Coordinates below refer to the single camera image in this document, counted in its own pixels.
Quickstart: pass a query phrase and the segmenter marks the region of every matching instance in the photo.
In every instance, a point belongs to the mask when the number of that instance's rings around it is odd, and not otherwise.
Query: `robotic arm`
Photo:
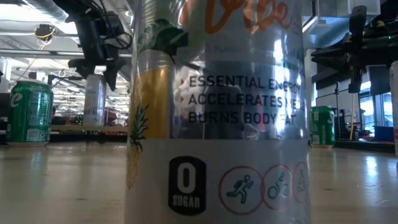
[[[78,32],[80,45],[85,58],[69,61],[71,68],[76,68],[83,77],[94,74],[95,67],[105,65],[104,76],[112,91],[116,88],[118,71],[126,64],[119,57],[119,50],[128,49],[132,44],[132,37],[125,33],[117,14],[106,12],[102,0],[102,7],[94,0],[54,0],[57,6],[68,15],[66,22],[74,22]],[[120,35],[129,35],[130,41],[119,38]]]
[[[391,22],[391,14],[398,15],[398,7],[389,11],[388,19],[380,15],[372,21],[375,26],[366,27],[366,6],[353,9],[349,19],[349,31],[342,41],[326,49],[312,53],[312,61],[337,71],[351,71],[350,93],[361,91],[362,72],[368,65],[387,65],[398,60],[398,22]]]

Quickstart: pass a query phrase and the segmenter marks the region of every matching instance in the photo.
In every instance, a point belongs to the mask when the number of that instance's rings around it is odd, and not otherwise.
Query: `running person icon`
[[[238,180],[234,184],[235,190],[232,192],[227,192],[226,195],[228,197],[237,197],[238,195],[241,196],[241,204],[246,203],[246,199],[248,197],[248,193],[246,192],[246,189],[250,189],[254,182],[250,181],[251,177],[250,175],[245,175],[243,180]]]

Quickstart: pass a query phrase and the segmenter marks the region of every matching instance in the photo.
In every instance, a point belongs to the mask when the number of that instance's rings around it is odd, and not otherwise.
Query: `white can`
[[[140,0],[126,223],[310,223],[299,0]]]

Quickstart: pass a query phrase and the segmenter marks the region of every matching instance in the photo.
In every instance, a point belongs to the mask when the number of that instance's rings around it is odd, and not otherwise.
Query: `green can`
[[[310,131],[313,146],[335,145],[335,114],[330,106],[316,106],[311,109]]]
[[[18,81],[10,95],[8,145],[46,145],[50,141],[52,105],[51,86],[35,81]]]

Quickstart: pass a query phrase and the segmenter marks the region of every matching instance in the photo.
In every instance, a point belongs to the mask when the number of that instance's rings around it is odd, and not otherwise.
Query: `wooden floor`
[[[123,144],[0,146],[0,223],[123,223],[125,154]],[[397,162],[312,149],[312,223],[397,223]]]

